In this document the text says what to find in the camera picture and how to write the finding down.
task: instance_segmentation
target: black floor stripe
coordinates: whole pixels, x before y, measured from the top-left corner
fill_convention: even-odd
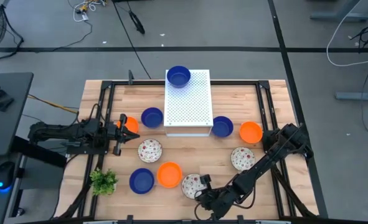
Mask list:
[[[287,79],[288,79],[289,89],[290,89],[290,92],[291,92],[291,97],[293,99],[293,105],[295,107],[297,120],[298,120],[299,123],[304,123],[305,124],[303,109],[301,108],[301,103],[300,103],[300,98],[299,98],[298,92],[297,92],[295,78],[293,76],[293,72],[292,72],[291,66],[290,66],[288,51],[287,51],[286,46],[285,46],[285,41],[283,40],[282,30],[281,30],[281,27],[280,27],[280,24],[279,24],[278,15],[276,14],[276,9],[275,9],[275,5],[273,3],[273,0],[268,0],[268,5],[270,7],[272,21],[273,21],[273,25],[274,25],[275,32],[276,32],[276,37],[278,38],[279,46],[280,46],[280,49],[281,49],[283,65],[285,66],[286,76],[287,76]],[[326,204],[325,204],[325,201],[324,201],[324,198],[323,198],[321,183],[319,181],[318,171],[316,170],[314,158],[311,158],[308,161],[308,169],[309,169],[309,173],[310,173],[310,176],[311,176],[311,181],[312,181],[312,184],[313,184],[313,190],[314,190],[314,195],[315,195],[316,203],[317,203],[317,206],[318,206],[319,214],[322,217],[327,218],[328,217],[328,211],[326,210]]]
[[[131,47],[21,47],[18,52],[134,52]],[[14,47],[0,47],[0,53],[11,53]],[[279,47],[136,47],[137,52],[280,52]],[[326,48],[287,47],[289,53],[326,53]],[[329,53],[368,53],[368,49],[331,48]]]

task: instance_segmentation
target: yellow cable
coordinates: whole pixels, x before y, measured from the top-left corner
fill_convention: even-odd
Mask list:
[[[65,111],[68,111],[68,112],[71,112],[71,113],[74,113],[74,114],[77,113],[77,111],[71,110],[71,109],[66,108],[66,107],[64,107],[62,105],[59,105],[57,103],[49,102],[47,100],[42,100],[42,99],[40,99],[40,98],[38,98],[36,96],[33,96],[33,95],[28,95],[27,97],[30,98],[30,99],[33,99],[33,100],[38,100],[38,101],[41,101],[43,103],[47,103],[48,105],[54,106],[56,108],[60,108],[62,110],[65,110]]]

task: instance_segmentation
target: orange bowl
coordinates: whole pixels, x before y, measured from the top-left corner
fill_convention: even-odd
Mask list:
[[[247,143],[258,143],[263,137],[263,130],[253,121],[244,122],[239,129],[240,138]]]
[[[117,121],[116,125],[117,125],[118,128],[120,128],[120,121]],[[127,122],[126,122],[125,126],[132,133],[137,133],[138,132],[138,121],[133,117],[127,117]]]
[[[182,170],[175,162],[165,162],[158,169],[158,182],[165,188],[177,186],[182,178]]]

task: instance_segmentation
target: pegboard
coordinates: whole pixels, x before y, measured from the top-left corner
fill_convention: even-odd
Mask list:
[[[183,88],[165,84],[165,127],[212,127],[213,111],[208,70],[190,70],[191,79]]]

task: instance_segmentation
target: blue bowl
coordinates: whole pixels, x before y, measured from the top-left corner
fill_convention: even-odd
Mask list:
[[[163,112],[157,108],[148,108],[142,112],[141,121],[148,128],[157,128],[163,121]]]
[[[145,168],[139,168],[131,174],[130,188],[137,194],[148,193],[154,185],[152,172]]]
[[[167,72],[167,80],[176,88],[186,86],[191,79],[191,72],[183,66],[174,66]]]
[[[234,124],[232,121],[225,116],[218,116],[213,119],[213,128],[211,131],[218,137],[227,137],[232,134],[234,130]]]

